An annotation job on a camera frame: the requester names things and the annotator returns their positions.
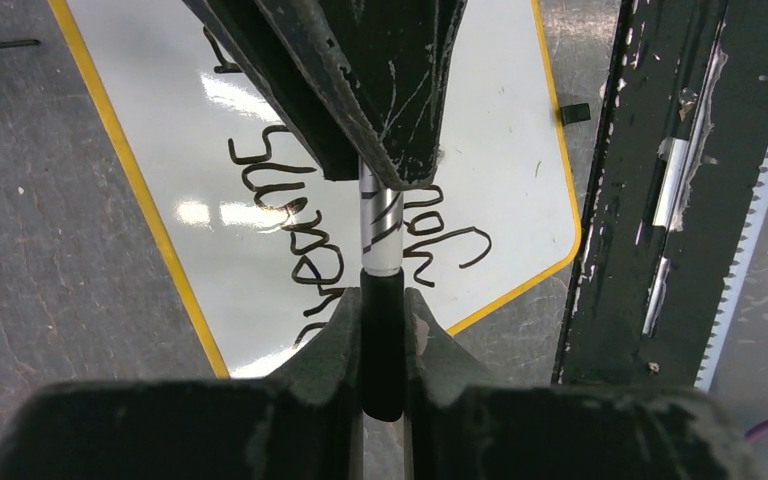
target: yellow border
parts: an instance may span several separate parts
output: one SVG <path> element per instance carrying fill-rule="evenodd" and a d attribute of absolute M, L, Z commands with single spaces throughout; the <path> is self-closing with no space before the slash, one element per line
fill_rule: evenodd
<path fill-rule="evenodd" d="M 201 341 L 204 348 L 204 353 L 207 355 L 207 360 L 210 362 L 210 366 L 213 367 L 217 377 L 228 377 L 228 367 L 225 365 L 225 361 L 222 360 L 222 354 L 219 353 L 216 340 L 213 338 L 213 334 L 210 333 L 210 328 L 207 326 L 204 314 L 201 312 L 201 307 L 199 307 L 190 282 L 187 280 L 186 274 L 184 274 L 184 268 L 181 266 L 178 254 L 175 253 L 172 240 L 169 239 L 169 233 L 160 219 L 160 213 L 157 211 L 157 206 L 154 204 L 151 193 L 149 193 L 145 178 L 143 178 L 143 174 L 137 166 L 134 152 L 131 151 L 131 146 L 128 145 L 128 140 L 122 131 L 122 125 L 119 124 L 119 119 L 113 111 L 110 98 L 108 98 L 107 92 L 104 90 L 104 85 L 101 83 L 101 78 L 87 50 L 87 45 L 84 43 L 81 32 L 78 30 L 78 25 L 72 16 L 72 11 L 69 9 L 69 5 L 66 4 L 66 0 L 49 0 L 48 4 L 51 7 L 51 11 L 54 12 L 57 23 L 60 25 L 63 38 L 72 51 L 75 63 L 78 64 L 78 70 L 80 70 L 84 83 L 87 85 L 87 90 L 89 90 L 93 103 L 95 103 L 95 108 L 101 117 L 101 123 L 104 124 L 105 130 L 107 130 L 107 135 L 110 137 L 113 149 L 122 163 L 122 168 L 125 170 L 128 182 L 131 184 L 134 196 L 137 197 L 137 203 L 140 204 L 143 216 L 145 216 L 148 227 L 152 235 L 154 235 L 157 248 L 160 250 L 163 260 L 166 261 L 166 267 L 169 269 L 172 281 L 175 282 L 175 287 L 181 295 L 181 301 L 184 304 L 184 308 L 187 309 L 196 335 L 198 335 L 199 341 Z"/>
<path fill-rule="evenodd" d="M 546 37 L 544 36 L 545 34 L 543 32 L 543 17 L 540 15 L 540 6 L 537 4 L 537 0 L 531 0 L 531 8 L 534 10 L 534 22 L 537 27 L 537 41 L 540 44 L 540 52 L 543 54 L 543 70 L 546 72 L 546 82 L 549 84 L 549 97 L 552 100 L 552 110 L 554 112 L 559 112 L 558 95 L 555 92 L 555 80 L 552 78 L 552 65 L 549 63 L 549 50 L 546 48 Z M 464 329 L 468 328 L 470 325 L 473 325 L 475 322 L 489 315 L 490 312 L 522 295 L 526 290 L 537 285 L 543 280 L 546 280 L 558 270 L 569 265 L 570 262 L 572 262 L 575 256 L 578 254 L 578 249 L 581 245 L 581 221 L 578 217 L 578 201 L 575 198 L 575 187 L 573 186 L 572 182 L 572 168 L 570 168 L 569 156 L 567 155 L 567 142 L 564 139 L 564 127 L 561 124 L 560 115 L 558 113 L 555 114 L 555 129 L 558 132 L 558 143 L 561 147 L 561 158 L 564 162 L 564 174 L 567 177 L 567 190 L 569 190 L 570 194 L 572 218 L 573 224 L 575 225 L 575 241 L 573 242 L 572 250 L 570 250 L 570 253 L 566 256 L 566 258 L 547 268 L 542 273 L 540 273 L 540 275 L 537 275 L 519 287 L 502 295 L 490 305 L 487 305 L 481 310 L 454 324 L 447 330 L 449 335 L 455 335 L 464 331 Z"/>
<path fill-rule="evenodd" d="M 113 142 L 113 148 L 116 150 L 116 154 L 119 156 L 119 160 L 122 163 L 122 168 L 125 170 L 125 175 L 128 177 L 128 181 L 131 184 L 131 188 L 134 191 L 134 195 L 137 197 L 137 202 L 143 210 L 143 215 L 148 222 L 149 228 L 154 235 L 157 246 L 160 249 L 163 259 L 166 261 L 166 266 L 169 268 L 169 273 L 172 276 L 172 280 L 175 282 L 175 286 L 178 288 L 178 292 L 181 295 L 181 300 L 190 315 L 190 320 L 193 323 L 193 327 L 196 330 L 196 334 L 204 347 L 204 351 L 207 354 L 207 358 L 213 367 L 214 372 L 218 377 L 228 376 L 228 367 L 222 360 L 222 355 L 219 353 L 219 348 L 216 346 L 216 341 L 213 335 L 210 333 L 210 329 L 207 326 L 207 322 L 204 319 L 201 308 L 196 300 L 193 289 L 190 286 L 187 276 L 184 273 L 184 269 L 181 266 L 181 261 L 178 259 L 178 255 L 175 253 L 175 249 L 172 246 L 172 241 L 169 239 L 169 234 L 166 231 L 166 227 L 163 225 L 163 221 L 160 219 L 160 214 L 157 211 L 157 207 L 154 204 L 154 200 L 149 193 L 148 186 L 145 183 L 145 179 L 137 166 L 134 154 L 131 151 L 131 147 L 128 145 L 128 141 L 125 138 L 125 133 L 122 131 L 122 126 L 119 124 L 119 120 L 116 117 L 116 113 L 113 110 L 113 106 L 110 103 L 110 99 L 107 97 L 107 92 L 104 90 L 104 86 L 101 83 L 101 78 L 98 75 L 98 71 L 95 69 L 92 59 L 90 58 L 87 46 L 84 43 L 78 26 L 75 24 L 75 19 L 72 17 L 72 12 L 69 6 L 66 4 L 66 0 L 49 0 L 51 10 L 54 12 L 54 16 L 57 22 L 60 24 L 60 30 L 63 32 L 63 37 L 66 39 L 66 43 L 69 45 L 69 49 L 72 51 L 72 56 L 75 58 L 75 62 L 78 64 L 78 69 L 81 71 L 81 75 L 84 78 L 84 82 L 87 84 L 87 89 L 90 92 L 90 96 L 93 98 L 96 109 L 98 109 L 101 122 L 104 124 L 107 130 L 110 140 Z M 543 19 L 540 15 L 540 7 L 537 0 L 531 0 L 532 10 L 534 11 L 534 21 L 537 29 L 537 40 L 540 45 L 540 51 L 543 57 L 543 69 L 546 73 L 546 81 L 549 86 L 549 97 L 552 102 L 552 109 L 558 112 L 558 98 L 555 92 L 555 82 L 552 78 L 552 68 L 549 63 L 549 51 L 546 48 L 546 39 L 543 32 Z M 514 298 L 518 297 L 526 290 L 534 287 L 538 283 L 547 279 L 549 276 L 569 265 L 573 261 L 581 243 L 581 222 L 578 219 L 578 202 L 576 201 L 575 189 L 573 187 L 572 170 L 570 168 L 569 157 L 567 155 L 566 140 L 564 138 L 564 129 L 561 125 L 560 117 L 556 115 L 556 131 L 558 135 L 558 143 L 561 151 L 561 158 L 564 163 L 564 174 L 567 180 L 567 190 L 570 196 L 570 205 L 572 206 L 572 217 L 575 228 L 575 241 L 570 253 L 560 262 L 552 265 L 536 277 L 532 278 L 528 282 L 520 285 L 519 287 L 511 290 L 510 292 L 502 295 L 494 302 L 490 303 L 481 310 L 466 317 L 454 326 L 448 329 L 450 335 L 455 335 L 462 332 L 467 327 L 473 325 L 477 321 L 486 317 L 488 314 L 498 309 L 502 305 L 510 302 Z"/>

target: yellow whiteboard edge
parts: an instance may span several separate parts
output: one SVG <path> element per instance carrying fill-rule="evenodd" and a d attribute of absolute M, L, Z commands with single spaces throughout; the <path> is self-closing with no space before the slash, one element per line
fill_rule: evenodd
<path fill-rule="evenodd" d="M 101 123 L 110 137 L 113 149 L 116 151 L 116 156 L 119 157 L 119 162 L 122 164 L 122 169 L 125 171 L 128 183 L 131 184 L 131 190 L 133 190 L 134 196 L 137 198 L 137 203 L 140 205 L 149 230 L 151 230 L 154 236 L 157 248 L 166 262 L 166 267 L 169 269 L 172 281 L 178 289 L 181 302 L 187 310 L 207 360 L 210 362 L 210 366 L 217 377 L 226 378 L 228 377 L 228 367 L 222 359 L 222 354 L 219 353 L 219 347 L 216 345 L 213 334 L 210 333 L 210 328 L 207 326 L 207 321 L 204 319 L 204 314 L 196 300 L 195 293 L 193 293 L 187 275 L 184 273 L 184 268 L 181 266 L 181 260 L 178 258 L 178 254 L 175 253 L 172 240 L 169 239 L 169 233 L 160 219 L 160 213 L 157 211 L 157 206 L 154 204 L 151 193 L 149 193 L 145 178 L 143 178 L 143 174 L 140 172 L 139 166 L 137 166 L 134 153 L 131 151 L 131 146 L 128 144 L 125 132 L 119 124 L 119 119 L 116 117 L 113 105 L 110 103 L 110 98 L 108 98 L 104 85 L 101 83 L 101 77 L 98 75 L 95 64 L 87 50 L 87 45 L 84 43 L 81 32 L 78 30 L 78 25 L 72 16 L 72 11 L 69 9 L 69 5 L 66 4 L 66 0 L 49 0 L 48 3 L 51 11 L 54 13 L 54 18 L 60 26 L 63 38 L 66 40 L 66 44 L 69 45 L 69 50 L 71 50 L 72 57 L 74 57 L 75 63 L 78 65 L 78 70 L 81 72 L 84 83 L 87 85 L 87 90 L 93 99 L 96 110 L 98 110 L 99 117 L 101 117 Z"/>
<path fill-rule="evenodd" d="M 570 205 L 572 206 L 572 221 L 573 228 L 575 229 L 575 240 L 573 241 L 572 249 L 570 249 L 570 252 L 567 254 L 566 258 L 547 268 L 539 275 L 525 282 L 519 287 L 511 290 L 505 295 L 502 295 L 490 305 L 487 305 L 481 310 L 449 327 L 449 329 L 446 330 L 449 335 L 455 335 L 464 331 L 471 325 L 474 325 L 476 322 L 489 315 L 494 310 L 522 295 L 526 290 L 529 290 L 530 288 L 534 287 L 543 280 L 546 280 L 562 268 L 572 263 L 572 261 L 575 259 L 575 256 L 578 255 L 578 249 L 581 246 L 581 221 L 578 217 L 578 201 L 575 197 L 575 186 L 573 185 L 572 181 L 572 168 L 570 167 L 569 155 L 567 154 L 567 142 L 564 139 L 564 127 L 561 124 L 560 109 L 558 108 L 558 95 L 555 92 L 555 80 L 552 78 L 552 65 L 549 62 L 549 50 L 546 48 L 546 37 L 543 32 L 543 17 L 540 15 L 540 6 L 538 5 L 537 0 L 531 0 L 531 8 L 534 10 L 534 22 L 537 27 L 537 41 L 540 44 L 540 52 L 542 53 L 543 57 L 543 70 L 546 72 L 546 82 L 549 85 L 549 97 L 552 102 L 552 110 L 555 112 L 555 130 L 558 134 L 558 144 L 561 150 L 561 159 L 564 162 L 564 175 L 566 175 L 567 178 L 567 190 L 569 191 Z"/>

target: whiteboard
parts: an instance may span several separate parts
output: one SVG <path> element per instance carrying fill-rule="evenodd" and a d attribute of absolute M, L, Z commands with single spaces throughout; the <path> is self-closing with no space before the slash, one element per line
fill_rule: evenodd
<path fill-rule="evenodd" d="M 170 269 L 169 255 L 177 254 L 231 375 L 268 374 L 297 350 L 306 325 L 328 320 L 337 301 L 323 301 L 337 295 L 327 293 L 359 283 L 357 182 L 326 182 L 299 142 L 280 131 L 268 135 L 272 157 L 261 163 L 309 171 L 267 167 L 244 175 L 229 139 L 238 157 L 263 155 L 264 129 L 280 119 L 244 74 L 214 73 L 218 62 L 201 24 L 178 0 L 68 6 L 130 145 L 117 148 L 120 160 L 126 172 L 136 162 L 174 247 L 161 247 Z M 427 258 L 405 259 L 406 283 L 422 291 L 450 333 L 565 266 L 578 247 L 577 207 L 535 18 L 527 1 L 468 3 L 435 179 L 443 201 L 405 212 L 407 221 L 423 216 L 405 246 L 424 242 L 414 250 L 433 255 L 417 278 Z M 82 48 L 74 43 L 73 52 Z M 104 116 L 107 99 L 93 97 Z M 297 185 L 263 195 L 261 208 L 243 177 L 253 187 Z M 411 191 L 405 201 L 438 196 Z M 295 215 L 276 208 L 291 201 L 304 208 Z M 330 247 L 292 253 L 288 230 L 318 218 L 315 228 Z M 489 243 L 476 229 L 492 241 L 477 262 Z M 298 233 L 296 248 L 322 238 Z M 304 281 L 316 276 L 310 265 L 332 280 L 321 287 L 325 296 Z"/>

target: white serrated strip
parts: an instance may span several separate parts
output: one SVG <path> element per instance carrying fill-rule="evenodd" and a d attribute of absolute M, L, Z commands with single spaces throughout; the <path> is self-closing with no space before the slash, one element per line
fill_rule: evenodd
<path fill-rule="evenodd" d="M 762 75 L 759 81 L 765 81 Z M 764 163 L 760 168 L 758 183 L 752 190 L 752 203 L 749 205 L 749 211 L 746 215 L 746 223 L 743 226 L 743 232 L 740 236 L 740 242 L 737 244 L 734 259 L 732 260 L 729 273 L 724 279 L 723 295 L 720 299 L 720 305 L 717 309 L 717 316 L 714 317 L 714 327 L 711 329 L 711 336 L 708 339 L 708 345 L 705 348 L 705 355 L 702 357 L 702 363 L 699 365 L 699 372 L 696 374 L 696 388 L 708 391 L 711 388 L 711 381 L 714 378 L 714 372 L 717 369 L 717 362 L 723 351 L 726 335 L 731 322 L 734 318 L 734 311 L 737 307 L 740 291 L 743 288 L 743 280 L 749 269 L 749 263 L 752 260 L 752 254 L 755 252 L 755 244 L 758 241 L 758 235 L 761 227 L 764 225 L 764 218 L 767 215 L 768 208 L 768 146 L 764 157 Z"/>

